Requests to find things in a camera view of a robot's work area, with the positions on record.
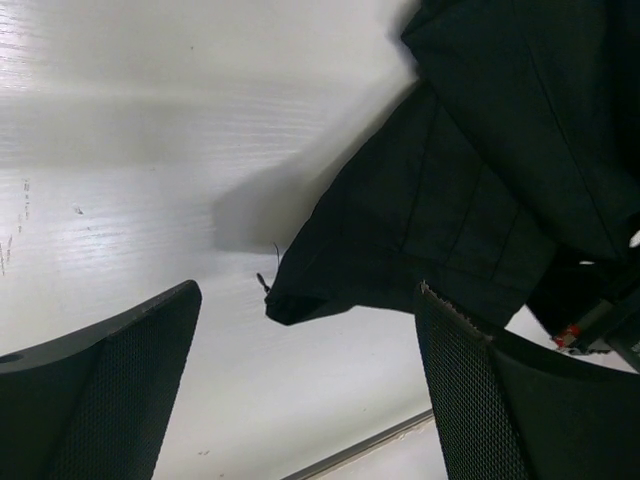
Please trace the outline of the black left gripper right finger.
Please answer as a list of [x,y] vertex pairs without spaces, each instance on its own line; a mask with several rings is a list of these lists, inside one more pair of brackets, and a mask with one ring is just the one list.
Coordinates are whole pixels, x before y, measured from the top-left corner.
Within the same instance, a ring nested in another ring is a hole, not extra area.
[[449,478],[638,478],[638,375],[471,319],[426,282],[415,323]]

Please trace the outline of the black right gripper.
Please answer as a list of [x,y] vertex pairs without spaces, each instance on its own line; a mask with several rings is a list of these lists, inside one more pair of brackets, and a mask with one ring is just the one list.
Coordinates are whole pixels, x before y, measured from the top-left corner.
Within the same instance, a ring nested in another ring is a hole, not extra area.
[[572,355],[615,351],[639,372],[639,290],[613,301],[601,299],[552,340],[559,351]]

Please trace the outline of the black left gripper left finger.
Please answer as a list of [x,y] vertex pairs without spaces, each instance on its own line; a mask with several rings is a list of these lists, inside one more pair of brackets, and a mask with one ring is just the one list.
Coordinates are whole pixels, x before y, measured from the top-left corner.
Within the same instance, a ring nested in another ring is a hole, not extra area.
[[188,280],[2,356],[2,478],[152,478],[201,302]]

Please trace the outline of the black pleated skirt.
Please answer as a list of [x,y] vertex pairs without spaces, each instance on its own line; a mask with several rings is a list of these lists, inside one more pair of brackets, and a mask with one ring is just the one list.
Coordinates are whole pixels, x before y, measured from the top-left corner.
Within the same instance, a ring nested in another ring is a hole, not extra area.
[[287,249],[267,316],[409,313],[425,283],[561,330],[639,228],[638,3],[423,1],[401,39],[417,83]]

